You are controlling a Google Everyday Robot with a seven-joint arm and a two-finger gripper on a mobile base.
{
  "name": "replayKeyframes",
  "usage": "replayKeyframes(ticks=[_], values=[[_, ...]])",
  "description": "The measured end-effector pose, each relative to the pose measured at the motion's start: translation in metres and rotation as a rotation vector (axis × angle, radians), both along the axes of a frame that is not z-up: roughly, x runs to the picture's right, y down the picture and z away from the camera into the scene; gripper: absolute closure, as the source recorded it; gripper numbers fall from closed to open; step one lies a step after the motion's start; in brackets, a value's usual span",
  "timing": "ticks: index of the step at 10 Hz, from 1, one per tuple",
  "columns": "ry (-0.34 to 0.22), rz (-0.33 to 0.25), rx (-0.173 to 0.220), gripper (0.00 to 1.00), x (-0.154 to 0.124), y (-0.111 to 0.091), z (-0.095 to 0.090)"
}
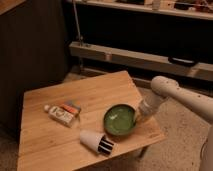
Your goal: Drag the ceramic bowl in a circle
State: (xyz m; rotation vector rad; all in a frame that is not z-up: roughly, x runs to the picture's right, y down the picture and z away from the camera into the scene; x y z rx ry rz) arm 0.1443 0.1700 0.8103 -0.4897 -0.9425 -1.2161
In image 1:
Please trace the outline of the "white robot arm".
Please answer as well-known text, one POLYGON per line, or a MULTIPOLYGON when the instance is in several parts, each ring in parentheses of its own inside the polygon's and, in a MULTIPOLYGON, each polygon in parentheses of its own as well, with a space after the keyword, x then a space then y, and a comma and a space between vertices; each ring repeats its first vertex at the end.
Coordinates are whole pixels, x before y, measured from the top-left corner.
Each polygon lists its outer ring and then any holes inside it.
POLYGON ((168 98, 197 114, 210 125, 199 171, 213 171, 213 98, 182 88, 176 80, 165 76, 154 77, 150 86, 151 92, 138 104, 140 119, 151 118, 168 98))

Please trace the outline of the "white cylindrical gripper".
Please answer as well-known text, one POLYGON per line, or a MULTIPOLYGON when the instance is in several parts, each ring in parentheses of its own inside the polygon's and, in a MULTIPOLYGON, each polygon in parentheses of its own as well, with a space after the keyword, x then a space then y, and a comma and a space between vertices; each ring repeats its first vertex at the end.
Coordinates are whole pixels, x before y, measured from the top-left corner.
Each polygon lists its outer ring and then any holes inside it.
POLYGON ((167 97, 156 93, 149 93, 137 105, 135 122, 146 122, 157 113, 159 107, 167 100, 167 97))

